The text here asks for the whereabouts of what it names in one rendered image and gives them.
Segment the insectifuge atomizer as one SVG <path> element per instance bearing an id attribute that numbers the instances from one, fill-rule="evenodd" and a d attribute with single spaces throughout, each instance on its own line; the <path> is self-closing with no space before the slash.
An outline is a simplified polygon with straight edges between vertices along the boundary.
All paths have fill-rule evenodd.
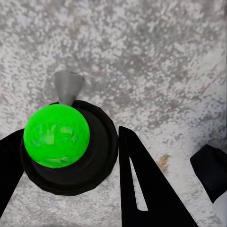
<path id="1" fill-rule="evenodd" d="M 100 107 L 75 100 L 85 77 L 60 70 L 52 78 L 58 103 L 40 108 L 28 120 L 19 147 L 21 165 L 43 191 L 75 196 L 110 176 L 119 137 Z"/>

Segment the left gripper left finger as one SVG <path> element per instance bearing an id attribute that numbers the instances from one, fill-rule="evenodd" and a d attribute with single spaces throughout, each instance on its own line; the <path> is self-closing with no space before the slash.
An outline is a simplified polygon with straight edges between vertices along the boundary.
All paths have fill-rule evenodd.
<path id="1" fill-rule="evenodd" d="M 0 217 L 25 171 L 19 151 L 23 132 L 18 130 L 0 140 Z"/>

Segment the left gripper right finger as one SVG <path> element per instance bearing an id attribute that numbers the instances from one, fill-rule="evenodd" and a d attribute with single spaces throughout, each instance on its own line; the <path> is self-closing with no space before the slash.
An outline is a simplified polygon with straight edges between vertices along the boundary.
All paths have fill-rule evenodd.
<path id="1" fill-rule="evenodd" d="M 119 126 L 122 227 L 198 227 L 137 134 Z M 148 211 L 137 208 L 132 160 Z"/>

